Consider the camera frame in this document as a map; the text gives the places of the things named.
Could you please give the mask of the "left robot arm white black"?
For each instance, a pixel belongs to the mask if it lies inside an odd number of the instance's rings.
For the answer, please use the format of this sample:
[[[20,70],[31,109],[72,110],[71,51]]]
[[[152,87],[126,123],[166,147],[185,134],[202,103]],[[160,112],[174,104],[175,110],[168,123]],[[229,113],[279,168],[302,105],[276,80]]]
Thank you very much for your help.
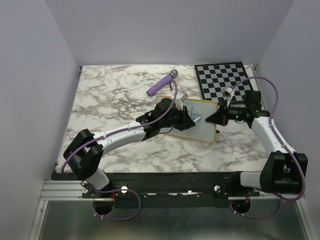
[[[125,145],[151,139],[159,135],[161,129],[184,131],[195,125],[186,106],[178,108],[172,99],[163,98],[153,110],[124,128],[98,133],[81,130],[64,151],[63,165],[69,166],[77,180],[86,181],[99,197],[104,198],[111,191],[109,177],[99,168],[104,155]]]

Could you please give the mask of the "yellow framed whiteboard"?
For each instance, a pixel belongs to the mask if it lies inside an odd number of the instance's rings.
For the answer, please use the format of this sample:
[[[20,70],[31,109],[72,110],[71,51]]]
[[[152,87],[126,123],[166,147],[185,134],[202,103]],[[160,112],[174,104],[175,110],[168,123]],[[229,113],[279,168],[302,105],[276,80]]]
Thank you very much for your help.
[[[202,116],[201,119],[195,122],[195,126],[179,131],[175,128],[163,128],[160,131],[166,135],[186,138],[191,140],[198,140],[207,143],[213,143],[216,140],[217,125],[206,122],[206,118],[218,110],[218,103],[215,101],[187,98],[183,102],[183,106],[187,108],[188,115],[194,119]]]

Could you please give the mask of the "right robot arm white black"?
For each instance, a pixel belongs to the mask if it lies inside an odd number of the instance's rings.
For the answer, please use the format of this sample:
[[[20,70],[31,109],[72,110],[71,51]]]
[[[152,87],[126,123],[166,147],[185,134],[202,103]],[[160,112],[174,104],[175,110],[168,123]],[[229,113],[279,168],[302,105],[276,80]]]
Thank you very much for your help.
[[[243,171],[238,179],[230,183],[230,191],[236,196],[243,195],[248,188],[272,194],[298,195],[302,192],[307,156],[288,145],[270,116],[267,110],[262,109],[261,92],[247,90],[243,107],[224,102],[205,119],[207,123],[220,126],[226,126],[229,121],[246,122],[268,154],[262,171]]]

